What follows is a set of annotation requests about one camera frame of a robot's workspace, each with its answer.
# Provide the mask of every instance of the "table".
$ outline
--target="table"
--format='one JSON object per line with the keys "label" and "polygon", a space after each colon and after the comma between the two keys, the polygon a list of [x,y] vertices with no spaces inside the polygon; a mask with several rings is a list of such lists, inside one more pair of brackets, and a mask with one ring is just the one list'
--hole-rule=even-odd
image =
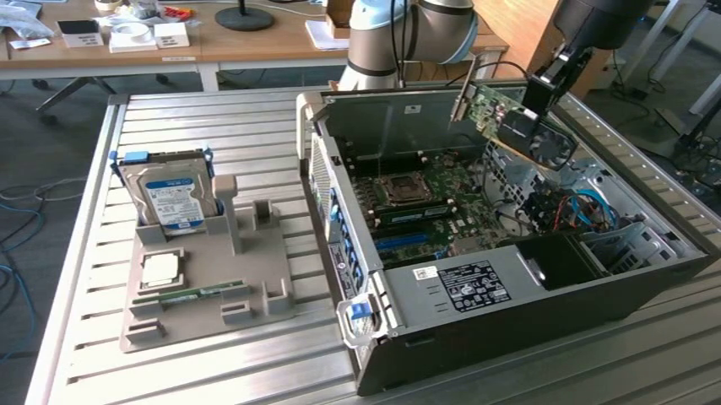
{"label": "table", "polygon": [[[403,386],[354,395],[295,155],[295,97],[312,89],[116,97],[108,107],[27,403],[681,404],[721,397],[721,266],[625,320]],[[561,105],[678,214],[721,245],[721,220],[574,98]],[[299,315],[132,354],[119,350],[135,210],[109,150],[207,144],[235,206],[280,212]]]}
{"label": "table", "polygon": [[[279,6],[266,0],[259,1]],[[61,38],[56,37],[48,46],[23,51],[5,46],[5,50],[0,50],[0,80],[196,72],[203,90],[218,91],[215,73],[222,70],[346,64],[346,51],[314,48],[306,33],[304,23],[310,19],[306,16],[263,8],[274,15],[275,25],[258,32],[235,32],[220,27],[214,20],[215,13],[232,4],[198,2],[179,5],[196,10],[200,22],[199,26],[188,29],[190,47],[111,54],[107,46],[67,48]],[[323,13],[323,8],[306,3],[283,4],[282,7],[306,14]],[[55,29],[59,20],[88,19],[99,15],[91,0],[68,0],[67,3],[44,4],[40,20]],[[9,41],[17,39],[15,33],[5,35]],[[495,62],[507,48],[506,42],[483,24],[473,53],[483,55],[483,62]],[[493,69],[483,74],[490,77]]]}

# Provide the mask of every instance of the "aluminum table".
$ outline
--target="aluminum table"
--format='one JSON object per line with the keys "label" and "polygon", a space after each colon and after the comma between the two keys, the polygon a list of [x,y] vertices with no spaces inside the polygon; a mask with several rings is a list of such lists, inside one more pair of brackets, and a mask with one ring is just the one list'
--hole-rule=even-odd
{"label": "aluminum table", "polygon": [[[721,397],[718,265],[622,321],[372,397],[356,397],[296,169],[295,97],[302,91],[115,99],[27,403],[701,404]],[[721,244],[716,214],[574,98],[565,98],[562,106],[684,218]],[[107,154],[113,149],[160,152],[206,145],[215,151],[216,173],[236,175],[235,205],[262,197],[279,208],[299,315],[123,354],[120,312],[136,212],[108,169]]]}

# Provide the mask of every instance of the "warning label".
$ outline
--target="warning label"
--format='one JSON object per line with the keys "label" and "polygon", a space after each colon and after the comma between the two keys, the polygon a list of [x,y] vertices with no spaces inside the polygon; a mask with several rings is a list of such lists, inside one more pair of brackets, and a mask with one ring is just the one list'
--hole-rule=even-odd
{"label": "warning label", "polygon": [[438,270],[438,277],[458,312],[510,300],[506,287],[487,261]]}

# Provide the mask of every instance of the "sticker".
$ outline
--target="sticker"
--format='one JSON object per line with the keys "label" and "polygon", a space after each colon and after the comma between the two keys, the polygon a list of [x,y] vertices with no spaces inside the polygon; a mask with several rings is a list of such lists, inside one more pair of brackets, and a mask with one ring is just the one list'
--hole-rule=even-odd
{"label": "sticker", "polygon": [[160,225],[186,230],[203,224],[203,208],[191,195],[195,190],[192,179],[149,181],[145,188]]}
{"label": "sticker", "polygon": [[438,271],[453,307],[466,312],[510,300],[489,261]]}
{"label": "sticker", "polygon": [[421,105],[406,105],[406,114],[421,114]]}
{"label": "sticker", "polygon": [[441,213],[447,213],[447,212],[449,212],[449,207],[431,208],[426,210],[426,212],[423,213],[423,216],[430,217],[433,215],[438,215]]}
{"label": "sticker", "polygon": [[438,277],[438,269],[435,266],[421,267],[414,269],[414,275],[417,280],[425,280],[426,278]]}
{"label": "sticker", "polygon": [[195,57],[163,57],[163,62],[192,62]]}

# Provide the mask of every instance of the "black lamp base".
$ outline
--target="black lamp base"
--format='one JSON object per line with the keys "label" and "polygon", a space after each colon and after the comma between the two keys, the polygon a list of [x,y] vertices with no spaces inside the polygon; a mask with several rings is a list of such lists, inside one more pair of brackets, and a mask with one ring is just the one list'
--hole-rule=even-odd
{"label": "black lamp base", "polygon": [[234,31],[258,31],[268,28],[275,23],[275,19],[270,13],[258,8],[246,8],[243,15],[240,8],[232,7],[215,14],[215,22]]}

